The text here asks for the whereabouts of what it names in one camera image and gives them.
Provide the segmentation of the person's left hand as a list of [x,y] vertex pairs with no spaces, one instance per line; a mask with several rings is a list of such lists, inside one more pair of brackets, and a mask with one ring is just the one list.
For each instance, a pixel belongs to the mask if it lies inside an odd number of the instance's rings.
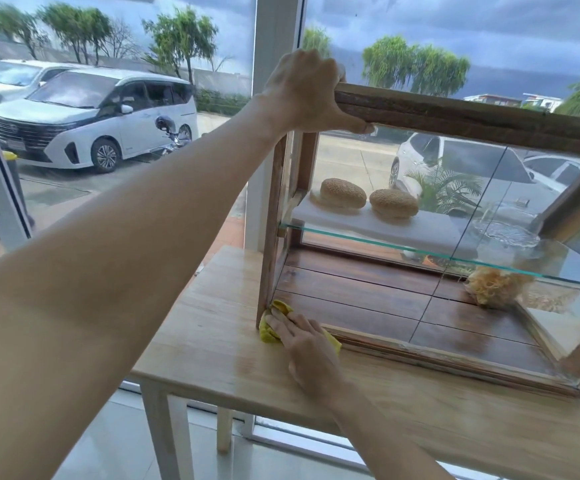
[[248,119],[278,141],[291,131],[322,132],[322,117],[335,102],[335,89],[345,82],[345,68],[317,50],[284,55],[261,94],[247,105]]

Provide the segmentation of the person's right hand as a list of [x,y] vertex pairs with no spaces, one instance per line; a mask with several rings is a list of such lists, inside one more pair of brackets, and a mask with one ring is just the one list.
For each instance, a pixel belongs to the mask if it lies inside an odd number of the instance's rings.
[[289,357],[289,371],[299,386],[318,404],[331,406],[345,391],[347,379],[326,337],[324,342],[315,340],[284,348]]

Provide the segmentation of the yellow cleaning cloth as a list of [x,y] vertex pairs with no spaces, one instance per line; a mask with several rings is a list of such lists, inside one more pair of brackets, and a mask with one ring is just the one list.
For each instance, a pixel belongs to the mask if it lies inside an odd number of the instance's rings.
[[[259,335],[264,343],[272,344],[272,343],[281,343],[281,339],[278,334],[273,330],[273,328],[268,323],[268,319],[273,317],[272,310],[276,309],[279,313],[287,316],[289,313],[294,312],[292,306],[288,305],[282,300],[274,299],[270,306],[268,306],[261,315],[261,319],[259,321],[258,330]],[[342,349],[342,344],[334,338],[334,336],[326,331],[323,330],[324,336],[326,337],[327,341],[334,347],[335,353],[337,355],[340,354],[340,350]]]

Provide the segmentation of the wooden framed glass door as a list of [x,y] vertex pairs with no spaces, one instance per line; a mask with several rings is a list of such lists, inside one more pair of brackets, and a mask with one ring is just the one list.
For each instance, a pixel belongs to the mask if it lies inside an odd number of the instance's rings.
[[[369,123],[505,146],[580,156],[580,117],[465,102],[348,83],[334,99]],[[580,177],[533,221],[539,235],[567,242],[580,234]]]

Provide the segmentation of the person's left forearm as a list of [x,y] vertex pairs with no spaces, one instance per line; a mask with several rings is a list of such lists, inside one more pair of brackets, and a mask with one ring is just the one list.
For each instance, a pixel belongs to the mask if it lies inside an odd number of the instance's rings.
[[295,125],[296,104],[254,97],[0,258],[0,480],[52,480]]

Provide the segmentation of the person's right forearm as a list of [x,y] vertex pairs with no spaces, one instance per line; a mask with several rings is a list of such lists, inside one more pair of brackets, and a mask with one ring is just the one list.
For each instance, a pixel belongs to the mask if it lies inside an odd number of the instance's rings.
[[326,408],[375,480],[455,480],[351,382],[333,390]]

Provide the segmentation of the sesame bun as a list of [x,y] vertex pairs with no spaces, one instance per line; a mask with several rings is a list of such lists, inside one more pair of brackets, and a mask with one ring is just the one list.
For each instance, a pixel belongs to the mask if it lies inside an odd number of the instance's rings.
[[320,185],[320,198],[327,205],[345,209],[362,209],[367,201],[365,191],[341,178],[326,178]]
[[375,190],[368,201],[378,216],[387,219],[408,219],[419,211],[417,199],[399,189]]

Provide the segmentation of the light wooden table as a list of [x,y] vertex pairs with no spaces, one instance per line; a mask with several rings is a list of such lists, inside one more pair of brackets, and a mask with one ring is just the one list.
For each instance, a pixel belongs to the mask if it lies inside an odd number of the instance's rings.
[[[133,374],[180,397],[337,434],[255,328],[262,255],[224,247],[177,299]],[[580,404],[343,350],[344,370],[441,461],[513,480],[580,480]]]

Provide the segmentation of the wooden glass display case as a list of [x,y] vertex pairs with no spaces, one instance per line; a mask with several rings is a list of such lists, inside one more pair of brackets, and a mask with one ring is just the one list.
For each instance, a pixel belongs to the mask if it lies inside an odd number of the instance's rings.
[[[466,290],[475,265],[280,228],[306,196],[327,209],[356,211],[322,201],[326,178],[360,186],[366,204],[375,190],[390,189],[392,162],[412,133],[395,131],[395,144],[325,135],[282,138],[273,157],[259,314],[279,299],[322,322],[348,349],[580,400],[580,286],[536,278],[513,304],[490,308]],[[541,188],[548,204],[539,214],[497,204],[458,218],[522,226],[541,241],[580,254],[580,234],[560,242],[533,226],[562,194]]]

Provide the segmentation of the wide green willow tree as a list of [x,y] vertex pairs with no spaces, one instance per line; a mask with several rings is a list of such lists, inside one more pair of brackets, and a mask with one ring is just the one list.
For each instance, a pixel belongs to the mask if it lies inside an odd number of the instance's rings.
[[464,87],[469,58],[434,45],[410,45],[402,36],[384,36],[362,53],[362,77],[375,88],[449,97]]

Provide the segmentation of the white serving tray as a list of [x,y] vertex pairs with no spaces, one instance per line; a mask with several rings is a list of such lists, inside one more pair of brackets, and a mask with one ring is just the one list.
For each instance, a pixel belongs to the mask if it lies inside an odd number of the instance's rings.
[[469,220],[421,210],[408,219],[384,219],[367,203],[356,211],[327,209],[306,196],[284,216],[288,227],[414,251],[442,258],[475,260],[477,243],[468,234]]

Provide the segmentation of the potted palm plant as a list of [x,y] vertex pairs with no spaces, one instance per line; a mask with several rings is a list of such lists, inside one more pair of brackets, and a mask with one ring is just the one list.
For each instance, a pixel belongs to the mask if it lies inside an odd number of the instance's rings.
[[403,182],[412,186],[421,210],[454,217],[472,217],[484,190],[482,178],[453,171],[442,162],[417,166]]

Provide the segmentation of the white window pillar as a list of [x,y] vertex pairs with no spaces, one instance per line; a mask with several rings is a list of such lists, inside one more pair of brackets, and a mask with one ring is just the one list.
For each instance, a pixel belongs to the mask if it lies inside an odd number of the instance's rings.
[[[252,94],[257,95],[280,58],[298,44],[304,0],[257,0]],[[273,152],[249,179],[246,189],[245,249],[262,252],[268,220]]]

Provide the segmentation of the white hatchback car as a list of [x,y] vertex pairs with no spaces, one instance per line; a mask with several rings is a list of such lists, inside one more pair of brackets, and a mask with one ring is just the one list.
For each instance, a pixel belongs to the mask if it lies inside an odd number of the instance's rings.
[[497,204],[539,214],[548,202],[540,185],[533,182],[515,148],[448,136],[414,132],[398,147],[392,162],[388,188],[416,193],[403,178],[417,166],[442,162],[456,172],[482,178],[484,190],[476,212]]

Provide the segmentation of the glass shelf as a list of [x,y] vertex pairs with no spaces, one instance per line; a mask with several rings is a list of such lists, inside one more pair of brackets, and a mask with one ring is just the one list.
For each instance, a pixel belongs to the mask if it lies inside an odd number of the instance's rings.
[[503,225],[503,233],[497,237],[494,223],[487,224],[481,231],[466,219],[440,214],[430,216],[430,223],[417,216],[406,224],[397,225],[352,216],[291,217],[284,219],[280,228],[580,286],[580,254],[561,243],[525,241],[520,244],[519,233],[511,226]]

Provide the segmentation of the distant low buildings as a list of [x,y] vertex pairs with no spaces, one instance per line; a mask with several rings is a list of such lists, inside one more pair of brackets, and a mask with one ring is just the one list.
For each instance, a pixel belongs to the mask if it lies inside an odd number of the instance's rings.
[[471,95],[462,98],[467,102],[500,105],[507,107],[520,107],[540,112],[554,112],[564,100],[558,97],[542,96],[524,93],[522,98],[500,96],[492,94]]

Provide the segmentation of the parked motorcycle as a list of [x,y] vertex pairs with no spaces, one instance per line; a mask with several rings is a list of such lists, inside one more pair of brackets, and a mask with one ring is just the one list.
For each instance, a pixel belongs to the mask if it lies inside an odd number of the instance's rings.
[[163,131],[169,140],[169,143],[161,143],[149,150],[149,153],[155,157],[160,158],[173,153],[193,141],[191,129],[187,125],[177,126],[169,116],[158,116],[155,119],[155,126],[158,130]]

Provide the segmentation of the clear glass dish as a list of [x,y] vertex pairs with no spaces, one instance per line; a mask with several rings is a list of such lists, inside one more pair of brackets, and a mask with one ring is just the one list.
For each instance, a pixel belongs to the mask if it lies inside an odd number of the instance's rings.
[[522,226],[497,220],[471,221],[470,231],[487,244],[499,244],[506,248],[533,249],[541,238]]

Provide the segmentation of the pale shredded pastry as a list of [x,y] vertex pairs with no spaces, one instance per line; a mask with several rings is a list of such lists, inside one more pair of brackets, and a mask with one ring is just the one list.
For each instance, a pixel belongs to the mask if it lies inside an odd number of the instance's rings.
[[468,275],[466,290],[480,306],[502,308],[513,304],[536,277],[498,268],[477,266]]

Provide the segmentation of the silver car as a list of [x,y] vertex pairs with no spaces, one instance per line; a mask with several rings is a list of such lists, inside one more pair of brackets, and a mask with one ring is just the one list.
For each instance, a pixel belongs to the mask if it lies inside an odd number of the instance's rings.
[[523,160],[533,182],[559,195],[580,177],[580,157],[561,154],[535,154]]

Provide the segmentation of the white van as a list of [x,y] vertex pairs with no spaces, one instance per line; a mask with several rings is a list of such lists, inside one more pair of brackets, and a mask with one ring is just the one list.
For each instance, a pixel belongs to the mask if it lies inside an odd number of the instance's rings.
[[160,115],[198,137],[197,89],[152,72],[110,68],[62,72],[24,98],[0,104],[0,147],[23,164],[114,172],[123,160],[169,143]]

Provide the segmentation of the yellow-topped bollard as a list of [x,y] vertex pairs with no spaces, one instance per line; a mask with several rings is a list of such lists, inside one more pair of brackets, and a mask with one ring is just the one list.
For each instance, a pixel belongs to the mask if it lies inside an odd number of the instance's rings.
[[3,154],[4,160],[6,161],[6,164],[9,168],[9,172],[11,174],[14,187],[16,189],[19,200],[21,201],[22,209],[23,209],[25,216],[28,220],[29,227],[30,227],[30,229],[34,229],[36,226],[36,222],[35,222],[34,218],[28,212],[24,193],[23,193],[22,186],[21,186],[21,179],[19,176],[19,169],[17,166],[18,156],[15,153],[7,151],[7,150],[2,150],[2,154]]

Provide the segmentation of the grey boundary wall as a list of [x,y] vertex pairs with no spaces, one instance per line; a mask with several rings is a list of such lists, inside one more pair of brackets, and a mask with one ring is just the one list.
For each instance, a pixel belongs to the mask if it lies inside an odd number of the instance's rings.
[[193,83],[197,88],[216,91],[223,95],[252,95],[252,78],[240,73],[213,72],[192,69]]

